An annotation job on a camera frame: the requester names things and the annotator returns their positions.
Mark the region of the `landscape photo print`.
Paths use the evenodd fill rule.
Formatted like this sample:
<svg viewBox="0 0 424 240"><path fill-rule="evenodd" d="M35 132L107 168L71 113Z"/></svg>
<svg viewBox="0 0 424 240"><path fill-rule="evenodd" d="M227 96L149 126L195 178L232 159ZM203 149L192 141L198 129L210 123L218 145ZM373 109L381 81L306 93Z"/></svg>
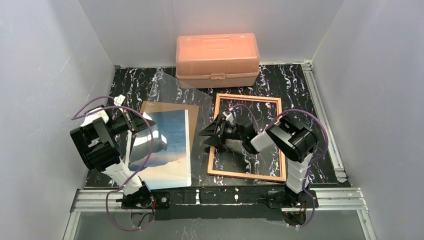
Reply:
<svg viewBox="0 0 424 240"><path fill-rule="evenodd" d="M127 165L151 190L189 187L192 183L188 110L145 112L156 125L131 140Z"/></svg>

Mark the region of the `pink wooden picture frame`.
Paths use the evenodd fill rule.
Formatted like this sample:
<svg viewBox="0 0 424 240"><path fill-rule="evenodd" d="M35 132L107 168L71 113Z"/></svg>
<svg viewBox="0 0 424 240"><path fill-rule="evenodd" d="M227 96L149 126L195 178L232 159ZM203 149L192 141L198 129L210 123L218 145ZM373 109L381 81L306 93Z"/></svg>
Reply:
<svg viewBox="0 0 424 240"><path fill-rule="evenodd" d="M238 100L246 102L264 102L264 103L273 103L276 104L276 114L281 114L282 111L282 100L277 97L265 97L265 96L251 96L251 95L240 95L240 94L228 94L228 93L217 93L215 100L215 110L214 116L217 117L220 112L220 101L221 100ZM209 175L231 177L231 178L240 178L240 179L257 179L263 181L271 182L285 182L286 181L286 160L283 152L278 150L278 166L280 176L271 176L271 175L260 175L260 174L251 174L243 172L231 172L223 170L214 170L214 159L215 159L215 150L214 146L210 147L209 157L208 157L208 167L207 173Z"/></svg>

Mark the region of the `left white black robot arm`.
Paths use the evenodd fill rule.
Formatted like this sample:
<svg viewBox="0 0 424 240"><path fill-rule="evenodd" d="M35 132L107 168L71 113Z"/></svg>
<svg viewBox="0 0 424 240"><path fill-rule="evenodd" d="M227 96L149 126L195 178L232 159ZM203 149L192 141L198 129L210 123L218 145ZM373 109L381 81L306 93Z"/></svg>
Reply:
<svg viewBox="0 0 424 240"><path fill-rule="evenodd" d="M115 136L127 131L138 133L148 130L148 154L151 155L154 147L152 127L156 123L128 107L122 107L122 115L113 119L112 109L113 106L99 105L83 115L76 114L75 120L83 118L84 121L70 131L70 137L89 170L109 176L122 188L128 202L141 204L152 197L151 191L145 181L123 162Z"/></svg>

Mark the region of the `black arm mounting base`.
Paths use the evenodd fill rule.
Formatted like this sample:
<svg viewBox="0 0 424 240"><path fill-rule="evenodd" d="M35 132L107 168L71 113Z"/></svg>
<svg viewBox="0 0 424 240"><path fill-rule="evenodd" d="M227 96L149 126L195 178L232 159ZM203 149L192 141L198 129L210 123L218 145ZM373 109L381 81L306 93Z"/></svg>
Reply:
<svg viewBox="0 0 424 240"><path fill-rule="evenodd" d="M180 187L151 190L139 209L154 212L157 221L179 219L267 219L304 221L319 206L309 190L295 197L283 184Z"/></svg>

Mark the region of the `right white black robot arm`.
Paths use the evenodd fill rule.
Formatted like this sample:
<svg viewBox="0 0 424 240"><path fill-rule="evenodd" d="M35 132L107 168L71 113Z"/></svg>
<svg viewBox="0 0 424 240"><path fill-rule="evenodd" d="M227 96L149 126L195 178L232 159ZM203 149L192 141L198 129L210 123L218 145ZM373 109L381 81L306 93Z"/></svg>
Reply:
<svg viewBox="0 0 424 240"><path fill-rule="evenodd" d="M244 149L253 155L268 147L277 147L287 159L285 192L291 197L302 197L308 190L307 172L318 138L307 125L292 121L288 113L288 110L282 112L274 123L258 132L252 122L237 121L231 112L224 111L199 135L206 136L204 143L215 148L227 140L241 141Z"/></svg>

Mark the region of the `brown cardboard backing board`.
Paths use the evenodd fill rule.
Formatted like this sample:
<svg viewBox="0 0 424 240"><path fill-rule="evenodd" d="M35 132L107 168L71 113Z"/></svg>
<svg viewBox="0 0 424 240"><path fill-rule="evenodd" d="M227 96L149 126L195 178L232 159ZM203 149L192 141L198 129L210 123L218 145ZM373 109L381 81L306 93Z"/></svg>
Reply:
<svg viewBox="0 0 424 240"><path fill-rule="evenodd" d="M189 143L190 151L193 148L195 138L195 130L199 113L199 106L190 104L178 104L167 102L153 102L144 101L141 105L140 112L156 113L156 112L170 112L177 110L188 110L188 128L189 128Z"/></svg>

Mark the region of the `orange plastic storage box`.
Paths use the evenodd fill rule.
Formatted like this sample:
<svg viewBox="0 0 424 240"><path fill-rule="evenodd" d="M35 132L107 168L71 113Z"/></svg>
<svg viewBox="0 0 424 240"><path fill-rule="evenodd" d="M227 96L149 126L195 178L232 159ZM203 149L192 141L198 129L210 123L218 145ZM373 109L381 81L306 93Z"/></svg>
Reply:
<svg viewBox="0 0 424 240"><path fill-rule="evenodd" d="M175 62L185 89L250 87L260 73L254 33L179 36Z"/></svg>

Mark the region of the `aluminium right side rail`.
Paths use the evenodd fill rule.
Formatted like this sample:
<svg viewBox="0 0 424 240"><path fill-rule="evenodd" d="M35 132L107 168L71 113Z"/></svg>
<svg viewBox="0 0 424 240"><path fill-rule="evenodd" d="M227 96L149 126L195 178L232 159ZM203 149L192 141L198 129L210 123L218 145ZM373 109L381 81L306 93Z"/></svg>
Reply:
<svg viewBox="0 0 424 240"><path fill-rule="evenodd" d="M336 144L335 138L333 136L331 126L325 111L325 107L323 105L318 90L318 86L313 73L312 62L309 60L305 60L300 65L310 92L310 96L312 98L312 102L314 104L316 116L325 127L327 133L328 153L335 172L336 179L340 183L346 183L348 181L348 177L346 175L345 167L342 162L342 158L338 146Z"/></svg>

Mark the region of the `aluminium rail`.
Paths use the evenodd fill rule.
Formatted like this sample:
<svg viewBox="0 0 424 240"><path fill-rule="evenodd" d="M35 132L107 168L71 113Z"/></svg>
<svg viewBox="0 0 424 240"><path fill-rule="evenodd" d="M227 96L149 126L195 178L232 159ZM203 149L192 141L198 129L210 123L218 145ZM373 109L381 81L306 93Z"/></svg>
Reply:
<svg viewBox="0 0 424 240"><path fill-rule="evenodd" d="M361 189L354 187L338 187L338 188L316 188L315 190L318 211L368 211L368 205L363 196ZM241 189L236 190L230 188L224 191L224 196L228 198L222 203L214 200L212 203L206 202L206 196L217 197L217 193L210 190L201 192L199 189L194 191L192 196L178 193L176 197L171 199L171 205L178 205L177 201L182 200L182 206L195 207L213 207L213 206L253 206L255 200L248 200L247 194L242 193ZM117 200L123 197L123 193L112 192L106 189L83 189L78 190L75 194L75 200L70 208L71 212L105 212L106 206L112 212L123 212L122 203Z"/></svg>
<svg viewBox="0 0 424 240"><path fill-rule="evenodd" d="M335 172L336 179L340 183L346 183L348 181L348 177L346 175L345 167L342 162L342 158L338 146L336 144L335 138L333 136L331 126L325 111L325 107L323 105L318 90L318 86L313 73L312 62L309 60L305 60L300 65L310 92L310 96L312 98L312 102L314 104L316 116L325 127L327 133L328 153Z"/></svg>

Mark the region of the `aluminium front rail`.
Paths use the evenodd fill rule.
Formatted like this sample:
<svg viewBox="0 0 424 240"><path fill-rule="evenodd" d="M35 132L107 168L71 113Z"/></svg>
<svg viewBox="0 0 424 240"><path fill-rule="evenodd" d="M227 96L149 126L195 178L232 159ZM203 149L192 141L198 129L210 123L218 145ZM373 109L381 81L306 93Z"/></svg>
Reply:
<svg viewBox="0 0 424 240"><path fill-rule="evenodd" d="M368 211L368 205L363 196L361 189L354 187L338 187L338 188L316 188L315 190L318 211ZM217 193L210 190L201 192L199 189L194 191L192 196L178 193L176 197L171 199L171 205L178 205L177 201L182 200L182 206L195 207L213 207L213 206L253 206L255 200L248 200L247 194L242 193L241 189L236 190L230 188L224 191L224 196L228 198L222 203L214 200L212 203L206 202L206 196L217 197ZM122 203L117 200L123 197L123 193L112 192L106 189L83 189L78 190L75 194L75 200L70 208L71 212L105 212L106 206L112 212L123 212Z"/></svg>

